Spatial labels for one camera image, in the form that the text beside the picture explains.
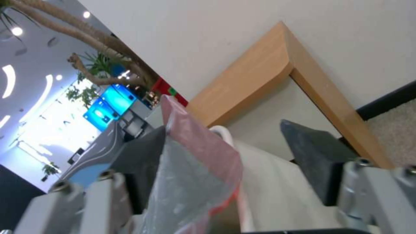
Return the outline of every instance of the black panel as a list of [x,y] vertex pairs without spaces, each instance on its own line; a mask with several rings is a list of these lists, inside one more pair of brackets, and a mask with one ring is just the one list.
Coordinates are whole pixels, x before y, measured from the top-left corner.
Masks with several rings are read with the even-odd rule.
[[416,81],[409,83],[381,98],[359,108],[357,113],[361,118],[369,120],[377,115],[383,114],[403,103],[416,98]]
[[110,167],[124,174],[135,214],[141,214],[147,206],[165,137],[166,129],[162,126],[141,138],[129,141]]
[[345,162],[357,157],[330,133],[282,120],[280,129],[313,190],[325,206],[337,202]]
[[14,230],[30,201],[45,193],[0,165],[0,230]]

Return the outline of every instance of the carpet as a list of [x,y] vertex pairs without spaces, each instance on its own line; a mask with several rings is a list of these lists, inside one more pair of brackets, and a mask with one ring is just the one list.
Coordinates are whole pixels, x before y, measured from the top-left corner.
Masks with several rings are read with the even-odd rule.
[[416,164],[416,100],[369,119],[367,124],[395,166]]

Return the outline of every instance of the recessed light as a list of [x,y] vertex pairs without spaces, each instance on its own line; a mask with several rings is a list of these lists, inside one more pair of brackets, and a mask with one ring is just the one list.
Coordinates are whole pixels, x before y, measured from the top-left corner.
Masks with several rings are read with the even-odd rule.
[[10,119],[10,115],[4,116],[3,119],[0,120],[0,128],[2,128],[7,123],[7,121],[9,121],[9,119]]
[[13,88],[15,87],[16,73],[12,65],[4,66],[2,69],[7,76],[7,87],[4,91],[3,98],[7,98],[8,96],[10,96],[10,94],[12,94]]
[[15,36],[20,36],[21,34],[23,34],[23,29],[21,29],[20,27],[14,27],[12,28],[12,33]]
[[19,120],[19,122],[26,121],[26,119],[30,115],[32,115],[36,111],[36,109],[38,109],[40,107],[40,105],[43,103],[43,101],[45,101],[46,97],[48,96],[49,92],[51,91],[52,83],[53,83],[53,76],[52,75],[47,75],[46,76],[46,86],[45,86],[45,90],[43,90],[43,93],[40,96],[40,98],[32,106],[32,108]]
[[84,12],[83,14],[84,18],[88,19],[91,16],[91,13],[89,11]]

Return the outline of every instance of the display screen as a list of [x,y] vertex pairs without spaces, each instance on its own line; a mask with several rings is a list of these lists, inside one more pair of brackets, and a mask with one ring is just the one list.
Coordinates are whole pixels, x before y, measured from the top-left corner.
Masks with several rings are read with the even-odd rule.
[[84,118],[103,132],[113,120],[119,119],[119,115],[111,106],[98,98],[84,114]]
[[123,85],[108,87],[101,98],[106,101],[119,115],[123,115],[137,98]]

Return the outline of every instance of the white object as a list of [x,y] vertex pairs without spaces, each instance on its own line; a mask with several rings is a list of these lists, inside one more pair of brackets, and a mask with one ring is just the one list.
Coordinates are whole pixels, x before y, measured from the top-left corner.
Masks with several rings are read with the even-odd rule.
[[84,18],[88,19],[91,16],[91,13],[89,11],[84,12],[82,15]]
[[12,28],[12,33],[13,35],[18,37],[23,34],[23,29],[21,29],[20,27],[14,27]]
[[241,156],[244,170],[237,200],[241,232],[340,227],[335,208],[322,205],[297,165],[233,141],[222,126],[210,130]]

